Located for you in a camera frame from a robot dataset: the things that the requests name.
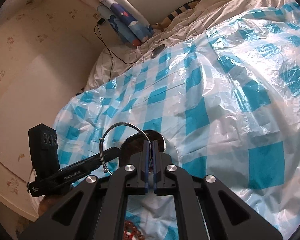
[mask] plastic sheet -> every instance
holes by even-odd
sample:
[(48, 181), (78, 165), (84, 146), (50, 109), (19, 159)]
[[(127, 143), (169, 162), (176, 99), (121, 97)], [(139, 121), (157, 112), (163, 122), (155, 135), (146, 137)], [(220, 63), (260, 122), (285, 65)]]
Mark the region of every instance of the plastic sheet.
[[(215, 175), (288, 239), (300, 224), (300, 7), (242, 13), (73, 98), (55, 122), (61, 167), (98, 153), (120, 121), (162, 133), (174, 164)], [(117, 127), (105, 148), (133, 133)], [(127, 218), (147, 239), (178, 238), (171, 196), (130, 197)]]

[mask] bed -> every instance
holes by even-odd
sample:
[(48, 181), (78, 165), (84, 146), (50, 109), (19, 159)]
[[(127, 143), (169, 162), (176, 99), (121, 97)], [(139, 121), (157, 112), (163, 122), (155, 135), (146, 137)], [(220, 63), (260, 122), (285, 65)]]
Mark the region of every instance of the bed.
[[(56, 118), (67, 152), (59, 153), (61, 163), (97, 152), (104, 127), (126, 120), (161, 132), (175, 164), (197, 177), (217, 174), (284, 239), (297, 237), (300, 184), (294, 187), (300, 174), (291, 162), (299, 158), (294, 147), (300, 143), (296, 10), (295, 0), (200, 0), (172, 12), (168, 26), (156, 24), (161, 30), (137, 49), (111, 47), (118, 56), (113, 59), (104, 49), (85, 92)], [(167, 49), (151, 59), (160, 44)], [(117, 129), (106, 143), (119, 146), (131, 133)], [(127, 220), (150, 239), (174, 239), (172, 198), (153, 198), (131, 197)]]

